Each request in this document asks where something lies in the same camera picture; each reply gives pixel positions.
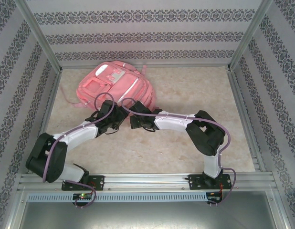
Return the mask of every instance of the enclosure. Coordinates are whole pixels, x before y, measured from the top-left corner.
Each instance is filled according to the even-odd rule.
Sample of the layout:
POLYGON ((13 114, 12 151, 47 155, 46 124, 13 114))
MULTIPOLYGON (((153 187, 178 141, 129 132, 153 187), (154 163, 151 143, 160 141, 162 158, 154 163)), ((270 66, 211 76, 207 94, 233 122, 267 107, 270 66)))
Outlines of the enclosure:
POLYGON ((67 221, 295 228, 295 0, 0 0, 0 228, 67 221), (210 208, 206 193, 216 190, 192 190, 185 179, 204 168, 188 136, 131 130, 128 121, 66 157, 104 176, 86 209, 71 203, 79 191, 25 168, 41 133, 90 116, 67 100, 77 103, 78 83, 113 60, 147 66, 161 109, 205 110, 229 130, 222 165, 237 176, 225 204, 210 208))

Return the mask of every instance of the black servo bracket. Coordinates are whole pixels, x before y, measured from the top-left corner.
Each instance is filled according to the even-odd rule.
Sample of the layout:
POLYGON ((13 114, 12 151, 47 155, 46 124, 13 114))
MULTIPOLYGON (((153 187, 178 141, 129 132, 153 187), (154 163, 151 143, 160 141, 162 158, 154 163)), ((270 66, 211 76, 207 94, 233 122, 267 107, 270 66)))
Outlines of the black servo bracket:
MULTIPOLYGON (((105 176, 89 176, 86 184, 92 186, 96 191, 103 191, 104 181, 105 176)), ((91 189, 63 181, 62 191, 91 191, 91 189)))
POLYGON ((230 189, 232 187, 232 181, 229 174, 223 174, 223 170, 217 178, 211 178, 206 174, 190 174, 188 178, 190 190, 208 190, 208 189, 230 189))

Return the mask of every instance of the patterned wallpaper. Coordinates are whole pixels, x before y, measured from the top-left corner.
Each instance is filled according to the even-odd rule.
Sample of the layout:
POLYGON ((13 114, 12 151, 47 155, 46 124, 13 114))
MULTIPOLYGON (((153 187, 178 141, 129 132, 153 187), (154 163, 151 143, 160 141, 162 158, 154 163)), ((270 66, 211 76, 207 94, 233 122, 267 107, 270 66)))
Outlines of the patterned wallpaper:
POLYGON ((228 64, 260 2, 27 1, 63 67, 228 64))
POLYGON ((295 0, 276 0, 235 69, 254 134, 295 228, 295 0))
POLYGON ((54 80, 54 69, 15 3, 0 0, 0 228, 54 80))

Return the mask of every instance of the pink backpack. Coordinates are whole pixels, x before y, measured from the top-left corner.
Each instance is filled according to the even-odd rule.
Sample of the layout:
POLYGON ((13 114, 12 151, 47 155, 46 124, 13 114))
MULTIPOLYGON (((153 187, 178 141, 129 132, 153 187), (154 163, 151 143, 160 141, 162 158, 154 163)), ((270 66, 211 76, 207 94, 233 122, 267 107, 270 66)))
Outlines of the pink backpack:
MULTIPOLYGON (((118 105, 123 98, 133 98, 140 101, 145 107, 154 110, 156 95, 151 83, 144 77, 146 66, 141 73, 137 69, 121 61, 104 62, 90 72, 76 89, 76 95, 85 106, 95 110, 94 101, 98 94, 108 92, 118 105)), ((100 109, 108 95, 100 96, 96 106, 100 109)), ((131 106, 132 101, 123 102, 126 107, 131 106)))

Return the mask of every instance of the purple cable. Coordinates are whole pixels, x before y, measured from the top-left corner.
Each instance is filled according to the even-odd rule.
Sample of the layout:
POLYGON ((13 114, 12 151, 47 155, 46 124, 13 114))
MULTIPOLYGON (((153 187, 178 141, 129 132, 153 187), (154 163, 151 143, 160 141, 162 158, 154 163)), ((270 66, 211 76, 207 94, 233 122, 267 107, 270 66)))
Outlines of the purple cable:
MULTIPOLYGON (((107 94, 107 95, 109 95, 109 96, 111 97, 112 101, 114 101, 114 98, 113 98, 113 96, 112 96, 110 93, 103 92, 103 93, 100 93, 100 94, 97 95, 97 97, 95 98, 95 102, 96 102, 97 98, 100 97, 100 96, 103 95, 103 94, 107 94)), ((96 124, 96 123, 98 123, 98 122, 104 120, 104 119, 107 118, 107 117, 110 115, 110 113, 113 111, 114 106, 115 106, 115 103, 113 103, 113 105, 112 105, 111 108, 110 108, 110 111, 109 111, 106 115, 104 115, 102 118, 100 118, 100 119, 98 119, 98 120, 95 120, 94 122, 87 123, 87 124, 85 124, 85 125, 77 126, 77 127, 73 128, 73 129, 67 131, 65 134, 59 136, 59 137, 55 140, 55 142, 54 142, 53 145, 51 146, 51 149, 50 149, 50 151, 49 151, 48 158, 47 158, 47 161, 46 161, 46 165, 45 165, 45 167, 44 167, 43 176, 42 176, 42 181, 43 181, 43 182, 46 182, 46 177, 47 177, 47 172, 48 172, 48 167, 49 167, 50 159, 51 159, 51 156, 52 156, 52 153, 53 153, 53 150, 54 150, 56 144, 57 144, 62 138, 64 138, 65 136, 67 136, 68 134, 70 134, 70 133, 72 133, 72 132, 74 132, 74 131, 76 131, 76 130, 78 130, 78 129, 81 129, 81 128, 84 128, 84 127, 87 127, 87 126, 90 126, 90 125, 96 124)))
POLYGON ((77 201, 80 200, 80 198, 79 198, 79 199, 76 199, 75 202, 74 202, 74 205, 75 205, 76 208, 81 208, 81 209, 83 209, 83 208, 85 208, 85 207, 88 207, 89 205, 92 205, 92 203, 93 203, 93 202, 95 201, 95 199, 96 199, 96 191, 95 191, 95 189, 94 189, 92 186, 85 185, 85 184, 81 184, 81 183, 77 183, 77 182, 74 182, 74 181, 71 181, 71 180, 67 180, 66 182, 71 183, 71 184, 81 185, 81 186, 84 186, 84 187, 90 188, 90 189, 92 190, 92 192, 94 193, 94 198, 92 199, 92 201, 90 201, 89 203, 87 203, 87 204, 84 205, 84 206, 81 206, 81 207, 80 207, 80 206, 76 205, 77 201))
POLYGON ((234 187, 234 184, 235 184, 235 182, 236 182, 236 178, 237 178, 237 174, 236 174, 236 172, 235 172, 235 170, 234 170, 233 168, 223 168, 223 167, 221 166, 221 153, 222 153, 222 152, 223 152, 223 151, 229 146, 229 144, 230 144, 230 142, 231 142, 231 136, 230 136, 229 131, 228 131, 224 126, 222 126, 221 124, 219 124, 219 123, 217 123, 217 122, 214 122, 214 121, 211 121, 211 120, 208 120, 208 119, 204 119, 204 118, 189 117, 189 116, 187 116, 187 115, 178 115, 178 114, 144 114, 144 113, 134 112, 134 111, 129 110, 128 108, 126 108, 126 107, 123 105, 123 102, 124 102, 125 100, 127 100, 127 99, 130 99, 130 100, 132 100, 133 102, 135 102, 135 100, 132 99, 132 98, 124 98, 124 99, 121 100, 121 106, 122 106, 125 110, 127 110, 128 112, 130 112, 130 113, 132 113, 132 114, 134 114, 134 115, 151 116, 151 117, 175 117, 175 118, 183 118, 183 119, 196 120, 196 121, 201 121, 201 122, 206 122, 206 123, 214 124, 214 125, 218 126, 219 128, 221 128, 223 131, 225 131, 225 133, 226 133, 227 136, 228 136, 228 141, 227 141, 227 144, 226 144, 222 149, 219 150, 219 160, 218 160, 218 162, 219 162, 219 167, 220 167, 221 169, 231 170, 231 171, 233 172, 233 175, 234 175, 233 183, 232 183, 232 187, 230 188, 229 192, 227 193, 225 199, 222 200, 222 201, 221 201, 219 204, 217 204, 217 205, 220 205, 220 204, 222 204, 223 202, 225 202, 226 199, 227 199, 227 197, 231 194, 232 189, 233 189, 233 187, 234 187))

